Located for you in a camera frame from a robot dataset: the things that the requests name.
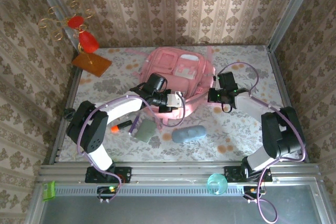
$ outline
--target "pink bag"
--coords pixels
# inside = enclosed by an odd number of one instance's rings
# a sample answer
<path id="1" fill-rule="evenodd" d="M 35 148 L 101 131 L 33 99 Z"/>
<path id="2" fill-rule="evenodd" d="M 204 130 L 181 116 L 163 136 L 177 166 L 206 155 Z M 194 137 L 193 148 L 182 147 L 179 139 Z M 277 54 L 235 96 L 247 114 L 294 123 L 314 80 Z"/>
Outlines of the pink bag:
<path id="1" fill-rule="evenodd" d="M 208 47 L 208 58 L 211 57 Z M 140 73 L 140 82 L 146 82 L 152 73 L 158 73 L 167 79 L 167 89 L 180 91 L 186 99 L 185 116 L 190 115 L 205 101 L 209 88 L 214 82 L 215 68 L 204 56 L 177 48 L 160 47 L 146 59 Z M 183 108 L 170 113 L 159 113 L 158 107 L 152 107 L 155 115 L 166 123 L 168 119 L 180 119 Z"/>

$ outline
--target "floral tablecloth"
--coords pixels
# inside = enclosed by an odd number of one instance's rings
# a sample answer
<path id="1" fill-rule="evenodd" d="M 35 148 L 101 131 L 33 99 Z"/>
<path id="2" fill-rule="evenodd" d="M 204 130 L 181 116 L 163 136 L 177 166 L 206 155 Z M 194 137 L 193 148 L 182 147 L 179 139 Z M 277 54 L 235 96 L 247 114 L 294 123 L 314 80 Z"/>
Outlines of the floral tablecloth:
<path id="1" fill-rule="evenodd" d="M 178 48 L 207 55 L 206 46 Z M 136 50 L 149 54 L 154 49 L 146 47 Z M 270 104 L 282 105 L 265 46 L 212 46 L 212 52 L 216 72 L 236 61 L 245 61 L 253 65 L 260 76 L 254 94 Z M 131 54 L 124 48 L 99 49 L 96 53 L 112 60 L 112 65 L 100 78 L 83 71 L 73 105 L 75 109 L 85 100 L 93 103 L 110 101 L 139 84 L 134 72 L 140 72 L 145 61 L 144 55 Z M 256 81 L 253 71 L 243 64 L 234 65 L 229 70 L 234 73 L 240 87 L 250 88 Z M 133 120 L 136 114 L 133 113 L 128 118 Z M 142 112 L 141 118 L 145 117 L 147 115 Z M 240 161 L 261 147 L 259 122 L 242 111 L 223 113 L 220 106 L 206 103 L 186 117 L 179 127 L 203 125 L 207 129 L 207 136 L 184 144 L 172 141 L 171 133 L 174 129 L 168 127 L 156 130 L 156 134 L 148 143 L 130 137 L 128 128 L 120 130 L 117 134 L 111 133 L 110 126 L 119 122 L 114 121 L 107 127 L 103 143 L 115 161 Z M 177 120 L 170 120 L 171 124 L 176 122 Z M 83 157 L 77 154 L 76 145 L 67 136 L 58 161 L 83 161 Z"/>

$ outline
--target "wall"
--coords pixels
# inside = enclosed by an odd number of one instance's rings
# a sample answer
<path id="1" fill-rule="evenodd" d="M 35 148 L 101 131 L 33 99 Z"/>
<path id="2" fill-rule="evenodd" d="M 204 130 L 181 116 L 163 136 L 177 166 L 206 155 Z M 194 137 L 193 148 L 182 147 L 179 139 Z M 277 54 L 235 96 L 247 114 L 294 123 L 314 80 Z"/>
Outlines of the wall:
<path id="1" fill-rule="evenodd" d="M 58 129 L 72 46 L 36 23 L 46 0 L 0 0 L 0 223 L 23 223 Z"/>
<path id="2" fill-rule="evenodd" d="M 73 0 L 62 0 L 70 14 Z M 81 0 L 102 47 L 267 44 L 289 0 Z"/>
<path id="3" fill-rule="evenodd" d="M 304 0 L 276 56 L 336 209 L 336 0 Z"/>

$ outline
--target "green sponge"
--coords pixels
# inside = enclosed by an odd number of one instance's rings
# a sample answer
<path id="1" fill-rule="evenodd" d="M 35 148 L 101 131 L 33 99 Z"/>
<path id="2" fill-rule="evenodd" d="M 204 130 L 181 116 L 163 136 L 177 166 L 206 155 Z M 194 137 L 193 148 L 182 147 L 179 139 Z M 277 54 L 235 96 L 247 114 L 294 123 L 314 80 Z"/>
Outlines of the green sponge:
<path id="1" fill-rule="evenodd" d="M 54 199 L 56 197 L 55 181 L 43 184 L 43 201 Z"/>
<path id="2" fill-rule="evenodd" d="M 142 121 L 138 131 L 135 134 L 135 138 L 148 143 L 149 139 L 155 134 L 156 123 L 145 119 Z"/>

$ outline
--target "wooden block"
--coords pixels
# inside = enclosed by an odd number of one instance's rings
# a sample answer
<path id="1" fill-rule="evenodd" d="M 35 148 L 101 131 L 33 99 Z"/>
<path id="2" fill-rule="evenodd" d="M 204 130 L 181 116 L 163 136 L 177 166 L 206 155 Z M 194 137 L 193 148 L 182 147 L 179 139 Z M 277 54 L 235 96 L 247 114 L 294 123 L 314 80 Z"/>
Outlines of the wooden block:
<path id="1" fill-rule="evenodd" d="M 97 77 L 101 77 L 109 66 L 111 66 L 112 61 L 96 54 L 82 52 L 72 61 L 72 64 Z"/>

